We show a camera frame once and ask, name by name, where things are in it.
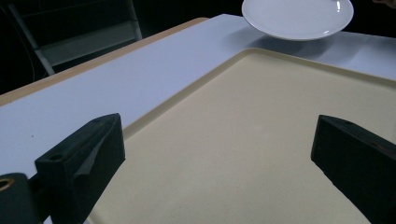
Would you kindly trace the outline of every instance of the wooden table edge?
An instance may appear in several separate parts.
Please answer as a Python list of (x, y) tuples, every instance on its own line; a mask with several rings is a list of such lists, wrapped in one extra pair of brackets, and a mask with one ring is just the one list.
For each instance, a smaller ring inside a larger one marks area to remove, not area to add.
[(97, 58), (95, 58), (93, 60), (90, 60), (88, 62), (79, 64), (77, 66), (74, 66), (72, 68), (64, 70), (64, 71), (62, 71), (62, 72), (60, 72), (58, 74), (55, 74), (54, 76), (46, 77), (46, 78), (43, 78), (41, 80), (38, 80), (37, 82), (34, 82), (34, 83), (29, 84), (29, 85), (20, 87), (20, 88), (14, 90), (14, 91), (6, 92), (6, 93), (0, 95), (0, 106), (9, 104), (9, 103), (11, 103), (13, 101), (21, 99), (22, 97), (27, 96), (29, 94), (32, 94), (32, 93), (34, 93), (36, 91), (41, 91), (41, 90), (43, 90), (43, 89), (45, 89), (45, 88), (47, 88), (49, 86), (52, 86), (52, 85), (54, 85), (56, 83), (64, 81), (64, 80), (66, 80), (66, 79), (68, 79), (70, 77), (74, 77), (74, 76), (76, 76), (78, 74), (81, 74), (81, 73), (83, 73), (83, 72), (85, 72), (87, 70), (90, 70), (90, 69), (92, 69), (92, 68), (94, 68), (96, 66), (99, 66), (99, 65), (101, 65), (103, 63), (107, 63), (107, 62), (109, 62), (111, 60), (119, 58), (120, 56), (125, 55), (125, 54), (127, 54), (127, 53), (129, 53), (131, 51), (143, 48), (143, 47), (145, 47), (148, 44), (151, 44), (151, 43), (153, 43), (155, 41), (158, 41), (158, 40), (160, 40), (162, 38), (165, 38), (165, 37), (167, 37), (169, 35), (175, 34), (175, 33), (179, 32), (181, 30), (189, 28), (190, 26), (193, 26), (193, 25), (195, 25), (197, 23), (200, 23), (202, 21), (205, 21), (205, 20), (207, 20), (207, 18), (197, 18), (197, 19), (194, 19), (194, 20), (191, 20), (191, 21), (187, 21), (187, 22), (182, 23), (182, 24), (180, 24), (178, 26), (175, 26), (173, 28), (170, 28), (168, 30), (160, 32), (160, 33), (158, 33), (156, 35), (152, 35), (152, 36), (149, 36), (149, 37), (144, 38), (142, 40), (139, 40), (139, 41), (137, 41), (137, 42), (135, 42), (135, 43), (133, 43), (131, 45), (125, 46), (125, 47), (123, 47), (121, 49), (117, 49), (117, 50), (111, 51), (108, 54), (102, 55), (102, 56), (97, 57)]

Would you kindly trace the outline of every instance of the dark background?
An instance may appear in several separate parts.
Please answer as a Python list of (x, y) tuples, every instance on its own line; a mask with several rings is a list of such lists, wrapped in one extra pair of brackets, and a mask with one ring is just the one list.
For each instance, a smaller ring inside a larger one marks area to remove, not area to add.
[[(219, 14), (242, 16), (242, 2), (134, 0), (134, 8), (142, 35), (147, 37), (198, 17), (212, 18)], [(351, 2), (355, 14), (344, 31), (396, 37), (396, 9), (374, 4), (371, 0)], [(0, 94), (46, 76), (30, 44), (9, 15), (8, 3), (18, 7), (38, 45), (129, 19), (123, 0), (0, 0)]]

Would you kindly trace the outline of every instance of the white table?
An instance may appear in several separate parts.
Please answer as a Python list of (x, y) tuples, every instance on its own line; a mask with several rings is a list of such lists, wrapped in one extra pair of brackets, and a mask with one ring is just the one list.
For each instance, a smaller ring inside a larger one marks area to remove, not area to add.
[(292, 42), (242, 17), (220, 15), (0, 106), (0, 174), (35, 174), (34, 160), (96, 117), (120, 113), (123, 127), (247, 48), (270, 49), (396, 79), (396, 39), (338, 33)]

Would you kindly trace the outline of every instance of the white plate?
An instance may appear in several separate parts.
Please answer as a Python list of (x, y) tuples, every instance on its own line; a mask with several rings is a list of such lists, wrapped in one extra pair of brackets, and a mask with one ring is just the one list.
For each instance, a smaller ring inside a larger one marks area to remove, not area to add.
[(344, 29), (352, 20), (353, 6), (349, 0), (245, 0), (242, 14), (268, 35), (312, 40)]

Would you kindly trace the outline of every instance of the plastic tray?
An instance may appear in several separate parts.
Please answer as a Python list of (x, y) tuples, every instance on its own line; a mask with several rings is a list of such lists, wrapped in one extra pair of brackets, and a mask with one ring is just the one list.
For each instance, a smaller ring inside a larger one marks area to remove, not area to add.
[(247, 49), (125, 133), (90, 223), (369, 223), (310, 160), (324, 114), (396, 142), (396, 82)]

